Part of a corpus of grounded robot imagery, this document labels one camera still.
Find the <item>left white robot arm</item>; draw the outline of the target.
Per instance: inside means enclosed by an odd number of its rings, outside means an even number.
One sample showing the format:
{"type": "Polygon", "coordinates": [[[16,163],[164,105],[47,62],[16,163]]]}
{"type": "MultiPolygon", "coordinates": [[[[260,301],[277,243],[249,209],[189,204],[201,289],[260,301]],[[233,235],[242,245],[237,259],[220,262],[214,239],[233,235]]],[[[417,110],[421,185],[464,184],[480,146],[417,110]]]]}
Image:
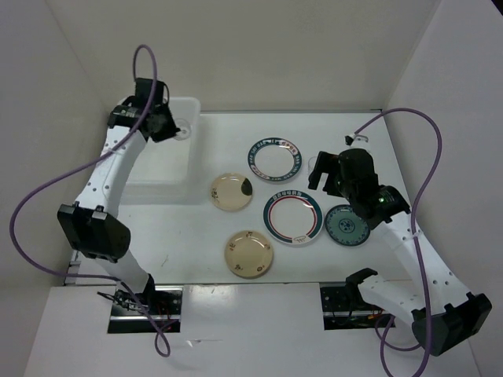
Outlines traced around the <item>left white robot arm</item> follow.
{"type": "Polygon", "coordinates": [[[71,205],[63,204],[57,219],[73,250],[96,261],[109,276],[128,288],[112,300],[129,302],[138,313],[159,305],[154,280],[130,251],[131,231],[118,219],[119,202],[130,172],[148,141],[161,142],[179,129],[169,109],[165,82],[136,79],[134,95],[111,111],[101,161],[71,205]]]}

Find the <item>clear glass cup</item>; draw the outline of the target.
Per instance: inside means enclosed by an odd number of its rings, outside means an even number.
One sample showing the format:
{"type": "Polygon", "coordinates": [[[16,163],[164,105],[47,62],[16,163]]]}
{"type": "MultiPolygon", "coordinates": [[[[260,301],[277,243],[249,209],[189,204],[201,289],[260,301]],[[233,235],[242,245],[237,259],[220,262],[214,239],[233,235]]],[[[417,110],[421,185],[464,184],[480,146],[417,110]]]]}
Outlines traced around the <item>clear glass cup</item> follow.
{"type": "Polygon", "coordinates": [[[308,170],[312,171],[315,168],[316,162],[317,162],[317,156],[313,156],[309,158],[308,160],[308,170]]]}
{"type": "Polygon", "coordinates": [[[184,141],[190,138],[192,133],[192,127],[189,121],[183,118],[177,118],[174,120],[178,131],[176,132],[174,139],[177,141],[184,141]]]}

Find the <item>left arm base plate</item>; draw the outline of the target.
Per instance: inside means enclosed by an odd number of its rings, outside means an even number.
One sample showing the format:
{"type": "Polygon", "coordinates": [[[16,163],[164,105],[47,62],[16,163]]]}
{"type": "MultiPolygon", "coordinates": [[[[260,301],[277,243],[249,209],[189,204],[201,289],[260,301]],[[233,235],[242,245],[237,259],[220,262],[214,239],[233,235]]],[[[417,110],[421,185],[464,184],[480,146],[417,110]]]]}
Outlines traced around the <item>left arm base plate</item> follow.
{"type": "MultiPolygon", "coordinates": [[[[156,325],[165,333],[179,333],[181,328],[181,311],[183,286],[160,285],[156,287],[160,300],[150,307],[149,311],[156,325]]],[[[155,333],[148,318],[140,307],[129,298],[128,294],[117,290],[113,295],[98,292],[102,298],[112,303],[108,322],[109,334],[142,334],[155,333]]]]}

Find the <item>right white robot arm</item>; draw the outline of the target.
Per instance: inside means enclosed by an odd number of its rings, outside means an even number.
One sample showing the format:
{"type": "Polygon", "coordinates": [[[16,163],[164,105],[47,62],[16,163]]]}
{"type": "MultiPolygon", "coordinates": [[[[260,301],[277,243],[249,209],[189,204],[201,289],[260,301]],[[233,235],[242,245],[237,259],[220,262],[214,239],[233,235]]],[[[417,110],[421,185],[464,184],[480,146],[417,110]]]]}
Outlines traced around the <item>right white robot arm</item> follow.
{"type": "Polygon", "coordinates": [[[370,153],[350,148],[334,155],[319,152],[308,178],[317,189],[344,198],[394,252],[423,298],[364,268],[345,281],[345,300],[354,309],[373,304],[410,325],[414,338],[437,357],[477,334],[492,310],[485,294],[474,294],[452,273],[413,219],[413,211],[397,188],[379,183],[370,153]]]}

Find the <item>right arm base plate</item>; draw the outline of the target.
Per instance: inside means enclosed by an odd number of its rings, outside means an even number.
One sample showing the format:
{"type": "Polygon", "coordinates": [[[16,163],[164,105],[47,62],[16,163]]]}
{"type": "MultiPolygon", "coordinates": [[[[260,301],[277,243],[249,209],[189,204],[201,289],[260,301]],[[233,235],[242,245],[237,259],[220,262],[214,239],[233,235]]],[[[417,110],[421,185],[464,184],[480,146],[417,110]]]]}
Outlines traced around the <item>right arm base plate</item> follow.
{"type": "Polygon", "coordinates": [[[384,328],[390,319],[378,306],[352,301],[342,283],[321,284],[319,291],[326,331],[384,328]]]}

